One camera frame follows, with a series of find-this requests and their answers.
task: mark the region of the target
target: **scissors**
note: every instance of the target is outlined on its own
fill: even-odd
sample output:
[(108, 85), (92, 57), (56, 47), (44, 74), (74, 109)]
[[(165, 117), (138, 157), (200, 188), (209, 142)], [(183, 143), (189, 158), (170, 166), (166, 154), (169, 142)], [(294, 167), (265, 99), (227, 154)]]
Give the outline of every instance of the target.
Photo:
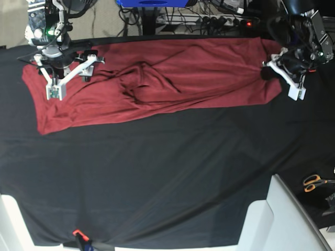
[(305, 188), (305, 192), (311, 192), (314, 189), (316, 189), (319, 186), (322, 186), (324, 184), (334, 184), (335, 179), (321, 179), (321, 177), (317, 174), (313, 174), (306, 178), (303, 182)]

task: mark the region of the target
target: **blue container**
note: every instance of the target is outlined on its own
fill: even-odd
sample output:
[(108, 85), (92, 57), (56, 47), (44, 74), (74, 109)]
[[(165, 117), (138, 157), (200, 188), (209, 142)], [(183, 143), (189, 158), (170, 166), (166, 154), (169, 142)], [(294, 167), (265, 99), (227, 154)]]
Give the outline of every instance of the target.
[(117, 0), (119, 5), (128, 7), (185, 7), (188, 0)]

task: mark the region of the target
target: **orange scissors handle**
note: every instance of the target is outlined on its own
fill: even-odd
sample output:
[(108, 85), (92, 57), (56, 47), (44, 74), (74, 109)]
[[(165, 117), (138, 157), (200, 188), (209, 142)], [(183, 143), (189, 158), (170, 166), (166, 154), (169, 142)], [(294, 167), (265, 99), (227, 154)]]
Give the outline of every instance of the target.
[(316, 188), (316, 186), (314, 184), (310, 184), (307, 187), (304, 188), (305, 192), (312, 192), (314, 189)]
[(308, 186), (308, 185), (311, 185), (311, 184), (316, 183), (316, 182), (321, 181), (321, 180), (322, 179), (319, 175), (313, 174), (313, 175), (309, 176), (308, 178), (306, 178), (304, 180), (303, 184), (304, 184), (304, 186)]

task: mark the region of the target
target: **red shirt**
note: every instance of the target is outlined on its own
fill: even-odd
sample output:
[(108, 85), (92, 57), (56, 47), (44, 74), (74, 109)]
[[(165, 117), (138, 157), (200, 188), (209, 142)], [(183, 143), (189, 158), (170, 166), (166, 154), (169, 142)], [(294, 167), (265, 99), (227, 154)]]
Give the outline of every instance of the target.
[(265, 104), (281, 91), (278, 80), (260, 76), (262, 62), (280, 51), (270, 40), (153, 40), (93, 49), (106, 64), (96, 65), (89, 83), (73, 78), (62, 101), (47, 100), (44, 77), (24, 67), (41, 134), (189, 108)]

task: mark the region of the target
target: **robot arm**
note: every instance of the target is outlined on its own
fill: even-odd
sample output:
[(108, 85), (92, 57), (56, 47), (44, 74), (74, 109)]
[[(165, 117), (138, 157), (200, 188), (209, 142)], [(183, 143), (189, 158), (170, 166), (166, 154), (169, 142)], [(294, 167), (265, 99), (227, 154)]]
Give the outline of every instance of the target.
[[(306, 74), (333, 59), (333, 42), (312, 0), (282, 0), (281, 4), (284, 14), (270, 19), (267, 26), (274, 39), (283, 44), (283, 49), (280, 54), (272, 55), (264, 66), (286, 80), (290, 85), (289, 97), (304, 99)], [(281, 29), (287, 28), (284, 39), (278, 39), (278, 30), (273, 30), (273, 25), (279, 22), (285, 24)]]
[[(98, 57), (88, 42), (74, 43), (70, 39), (68, 31), (72, 30), (72, 25), (68, 21), (74, 1), (78, 0), (70, 1), (67, 12), (60, 0), (27, 0), (29, 23), (25, 36), (28, 43), (38, 49), (33, 58), (46, 79), (47, 99), (62, 100), (66, 96), (66, 84), (72, 78), (78, 74), (88, 82), (93, 76), (94, 63), (104, 63), (104, 58)], [(91, 3), (86, 0), (84, 9), (87, 10)], [(73, 62), (79, 65), (71, 71)]]

